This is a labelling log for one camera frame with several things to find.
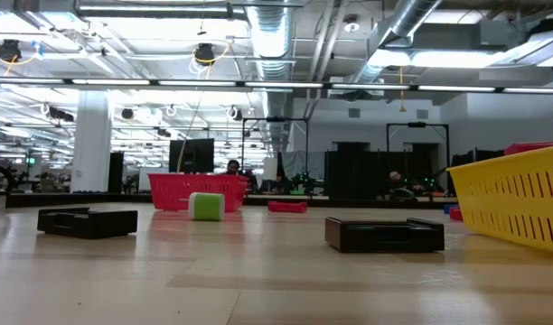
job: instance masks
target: yellow plastic basket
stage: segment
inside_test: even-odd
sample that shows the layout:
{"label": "yellow plastic basket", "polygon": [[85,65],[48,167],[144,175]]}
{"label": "yellow plastic basket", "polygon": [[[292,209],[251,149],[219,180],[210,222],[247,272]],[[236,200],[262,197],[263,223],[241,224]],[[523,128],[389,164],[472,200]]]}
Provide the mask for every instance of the yellow plastic basket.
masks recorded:
{"label": "yellow plastic basket", "polygon": [[553,252],[553,147],[449,171],[469,229]]}

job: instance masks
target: monitor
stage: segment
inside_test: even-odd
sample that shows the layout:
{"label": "monitor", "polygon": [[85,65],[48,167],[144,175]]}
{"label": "monitor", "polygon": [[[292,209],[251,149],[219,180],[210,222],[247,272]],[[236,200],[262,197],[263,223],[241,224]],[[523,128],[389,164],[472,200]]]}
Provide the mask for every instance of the monitor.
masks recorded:
{"label": "monitor", "polygon": [[[183,140],[170,142],[169,172],[176,172],[183,143]],[[180,172],[214,172],[214,139],[186,141]]]}

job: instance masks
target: black box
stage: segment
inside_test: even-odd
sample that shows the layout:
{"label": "black box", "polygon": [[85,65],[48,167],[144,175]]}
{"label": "black box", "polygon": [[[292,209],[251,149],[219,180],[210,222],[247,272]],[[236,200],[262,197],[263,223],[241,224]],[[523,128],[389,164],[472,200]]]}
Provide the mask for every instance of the black box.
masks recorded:
{"label": "black box", "polygon": [[443,224],[407,221],[342,221],[327,218],[324,239],[339,251],[427,253],[445,249]]}
{"label": "black box", "polygon": [[42,209],[38,230],[46,234],[99,239],[136,232],[137,211],[95,212],[89,208]]}

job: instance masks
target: red object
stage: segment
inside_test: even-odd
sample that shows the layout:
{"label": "red object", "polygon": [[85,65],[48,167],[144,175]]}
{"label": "red object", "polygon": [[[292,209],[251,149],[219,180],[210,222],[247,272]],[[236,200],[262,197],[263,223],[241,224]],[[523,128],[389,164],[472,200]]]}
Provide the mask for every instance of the red object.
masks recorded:
{"label": "red object", "polygon": [[284,202],[270,201],[268,203],[268,210],[272,211],[272,212],[305,213],[306,212],[306,202],[302,202],[302,203],[284,203]]}
{"label": "red object", "polygon": [[547,148],[553,146],[553,142],[548,143],[532,143],[532,144],[512,144],[503,152],[504,155],[515,153],[525,153],[531,150]]}
{"label": "red object", "polygon": [[455,221],[464,221],[464,216],[461,214],[461,209],[459,208],[450,208],[449,218]]}
{"label": "red object", "polygon": [[152,201],[157,209],[188,209],[188,198],[194,192],[224,194],[224,211],[242,207],[248,178],[233,175],[148,174]]}

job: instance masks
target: wooden floor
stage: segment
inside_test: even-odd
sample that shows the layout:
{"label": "wooden floor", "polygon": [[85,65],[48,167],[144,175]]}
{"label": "wooden floor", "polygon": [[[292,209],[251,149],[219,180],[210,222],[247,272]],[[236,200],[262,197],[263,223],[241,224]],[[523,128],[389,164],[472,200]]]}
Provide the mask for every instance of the wooden floor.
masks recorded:
{"label": "wooden floor", "polygon": [[[432,210],[244,208],[191,222],[148,204],[135,236],[38,233],[0,216],[2,324],[553,324],[553,255],[471,235]],[[446,223],[443,254],[340,254],[324,218]]]}

